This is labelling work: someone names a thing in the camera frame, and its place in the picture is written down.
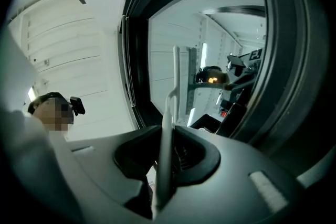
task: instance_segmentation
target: black hair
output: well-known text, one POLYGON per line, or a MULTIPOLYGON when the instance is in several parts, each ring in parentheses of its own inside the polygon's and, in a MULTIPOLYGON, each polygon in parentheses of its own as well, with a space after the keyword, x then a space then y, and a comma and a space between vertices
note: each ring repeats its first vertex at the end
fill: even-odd
POLYGON ((59 92, 49 92, 47 94, 37 97, 28 106, 28 113, 34 114, 35 110, 49 99, 56 99, 57 105, 61 105, 62 116, 70 117, 70 123, 73 123, 74 117, 72 112, 72 105, 59 92))
POLYGON ((207 73, 210 70, 218 70, 220 72, 222 71, 222 69, 218 66, 200 68, 199 72, 196 74, 196 82, 206 82, 207 81, 207 73))

